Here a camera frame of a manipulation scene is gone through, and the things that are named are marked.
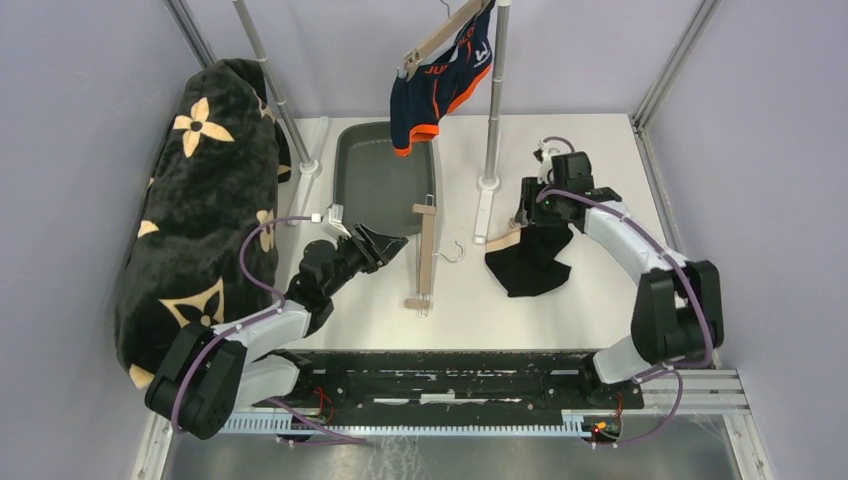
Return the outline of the wooden clip hanger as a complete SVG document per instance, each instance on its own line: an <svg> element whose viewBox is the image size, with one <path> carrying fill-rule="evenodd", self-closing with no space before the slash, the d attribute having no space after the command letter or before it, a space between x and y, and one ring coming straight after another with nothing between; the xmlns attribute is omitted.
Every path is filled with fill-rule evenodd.
<svg viewBox="0 0 848 480"><path fill-rule="evenodd" d="M453 34L459 32L472 18L479 16L489 4L491 4L489 0L468 0L454 13L449 14L446 20L417 46L407 52L397 69L398 77L409 80L429 56L447 42Z"/></svg>
<svg viewBox="0 0 848 480"><path fill-rule="evenodd" d="M461 262L466 255L464 245L455 241L458 251L454 257L449 257L438 250L437 219L435 195L426 194L423 203L415 203L412 212L420 216L421 231L418 241L417 293L404 300L406 309L414 310L421 318L429 316L433 307L433 290L435 282L435 265L438 259L449 264Z"/></svg>

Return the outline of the black underwear white waistband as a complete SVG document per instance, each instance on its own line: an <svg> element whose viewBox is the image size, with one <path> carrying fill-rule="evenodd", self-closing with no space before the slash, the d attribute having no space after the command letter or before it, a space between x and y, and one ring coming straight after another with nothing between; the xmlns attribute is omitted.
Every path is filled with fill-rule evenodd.
<svg viewBox="0 0 848 480"><path fill-rule="evenodd" d="M569 280L571 267L556 257L572 239L567 225L519 226L488 241L484 261L509 298L536 297Z"/></svg>

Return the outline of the navy orange underwear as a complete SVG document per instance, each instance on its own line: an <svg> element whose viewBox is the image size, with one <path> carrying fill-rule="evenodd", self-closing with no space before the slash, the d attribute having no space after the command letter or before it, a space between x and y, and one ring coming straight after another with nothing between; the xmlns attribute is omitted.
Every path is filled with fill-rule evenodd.
<svg viewBox="0 0 848 480"><path fill-rule="evenodd" d="M489 1L456 34L453 42L413 75L397 77L390 94L390 139L396 155L434 139L439 121L467 101L491 70L488 39L494 3Z"/></svg>

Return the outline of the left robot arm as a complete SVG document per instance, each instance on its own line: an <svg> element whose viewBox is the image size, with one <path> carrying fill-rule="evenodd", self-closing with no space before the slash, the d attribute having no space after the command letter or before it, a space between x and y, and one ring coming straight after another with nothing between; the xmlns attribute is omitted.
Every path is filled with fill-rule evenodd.
<svg viewBox="0 0 848 480"><path fill-rule="evenodd" d="M271 306L214 327L188 326L176 337L145 393L145 405L198 439L216 435L231 415L282 398L307 404L314 379L282 355L283 347L317 332L334 310L333 295L356 275L387 266L407 245L361 223L335 241L303 250L297 274Z"/></svg>

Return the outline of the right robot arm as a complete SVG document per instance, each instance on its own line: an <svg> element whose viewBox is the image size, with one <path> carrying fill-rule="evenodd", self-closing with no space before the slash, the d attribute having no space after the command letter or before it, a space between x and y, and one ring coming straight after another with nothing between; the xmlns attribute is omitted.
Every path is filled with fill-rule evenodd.
<svg viewBox="0 0 848 480"><path fill-rule="evenodd" d="M615 190L596 186L586 153L542 145L533 155L540 168L522 180L517 219L546 229L575 227L603 247L636 286L630 330L585 361L577 382L581 400L603 407L624 381L710 366L724 340L717 267L663 245Z"/></svg>

